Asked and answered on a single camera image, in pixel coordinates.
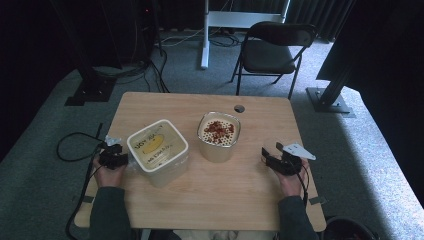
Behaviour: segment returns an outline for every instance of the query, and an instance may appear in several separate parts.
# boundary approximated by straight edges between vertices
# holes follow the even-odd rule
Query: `black chair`
[[[230,81],[233,82],[234,76],[238,75],[236,95],[239,95],[240,92],[242,75],[278,76],[273,82],[275,84],[284,74],[294,72],[288,95],[288,99],[290,99],[302,62],[302,53],[312,45],[316,35],[316,28],[310,24],[278,22],[254,24],[246,33]],[[301,48],[292,57],[289,46],[300,46]]]

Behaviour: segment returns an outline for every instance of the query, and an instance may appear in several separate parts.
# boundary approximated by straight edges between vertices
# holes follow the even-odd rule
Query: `hand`
[[[97,186],[100,187],[119,187],[121,185],[122,176],[127,165],[120,166],[114,170],[100,165],[99,158],[93,160],[93,166],[95,167]]]
[[[302,169],[299,172],[299,176],[302,178],[302,181],[305,180],[305,169],[309,168],[309,163],[307,160],[302,159]],[[283,192],[284,196],[300,196],[300,193],[302,192],[302,184],[300,183],[299,178],[296,174],[292,176],[285,176],[277,171],[274,171],[275,174],[278,177],[278,180],[280,181],[280,187],[281,191]]]

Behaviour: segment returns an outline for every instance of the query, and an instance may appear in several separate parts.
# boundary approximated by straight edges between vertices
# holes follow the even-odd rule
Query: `gray carpet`
[[[354,118],[317,113],[308,99],[305,88],[328,85],[315,77],[330,49],[331,44],[317,40],[305,52],[291,99],[304,146],[318,158],[311,162],[311,169],[319,195],[327,199],[324,214],[352,217],[377,232],[381,239],[424,239],[423,208],[360,94],[348,88],[342,92]],[[184,41],[164,50],[168,58],[163,80],[172,93],[234,95],[235,82],[228,80],[238,47],[211,45],[207,70],[200,69],[199,41]],[[152,60],[160,68],[164,57],[155,49]],[[115,72],[110,68],[99,70]],[[58,141],[76,131],[95,135],[100,123],[103,123],[100,137],[104,138],[122,94],[158,92],[156,79],[152,68],[145,77],[119,79],[109,102],[86,103],[80,107],[64,106],[81,81],[77,71],[56,86],[0,164],[0,239],[67,239],[65,225],[76,206],[88,159],[61,161],[56,155]],[[270,85],[273,79],[244,78],[240,94],[287,97],[290,79],[290,75],[284,76],[278,84]],[[68,158],[76,158],[90,153],[95,144],[75,137],[64,142],[61,152]],[[87,237],[86,229],[72,226],[71,230],[79,239]]]

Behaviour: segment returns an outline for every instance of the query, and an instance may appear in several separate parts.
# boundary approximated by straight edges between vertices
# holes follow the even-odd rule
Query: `container lid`
[[[188,143],[166,119],[159,120],[127,139],[128,149],[145,172],[155,172],[188,151]]]

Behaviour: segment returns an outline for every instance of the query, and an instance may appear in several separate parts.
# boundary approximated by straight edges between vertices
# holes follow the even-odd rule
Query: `chair leg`
[[[292,85],[291,85],[291,87],[290,87],[289,96],[287,97],[289,100],[290,100],[291,95],[292,95],[292,93],[293,93],[294,84],[296,83],[297,73],[298,73],[298,72],[299,72],[299,68],[296,68],[296,71],[294,72],[294,77],[293,77]]]
[[[236,91],[236,96],[239,95],[240,93],[240,83],[241,83],[241,72],[242,72],[242,64],[239,63],[239,74],[238,74],[238,78],[237,78],[237,91]]]
[[[292,85],[290,87],[289,96],[287,97],[289,100],[290,100],[291,95],[293,93],[294,84],[296,83],[297,74],[299,73],[301,63],[302,63],[302,55],[299,56],[299,60],[297,61],[297,66],[296,66],[296,69],[295,69],[295,72],[294,72],[294,77],[293,77]]]
[[[240,56],[237,59],[236,67],[234,68],[233,76],[231,77],[231,81],[230,82],[233,82],[234,76],[236,75],[237,67],[239,66],[239,64],[240,64]]]
[[[278,80],[280,80],[280,78],[283,76],[284,74],[281,74],[280,76],[278,76],[278,78],[277,79],[275,79],[275,81],[274,82],[272,82],[272,84],[276,84],[277,82],[278,82]]]

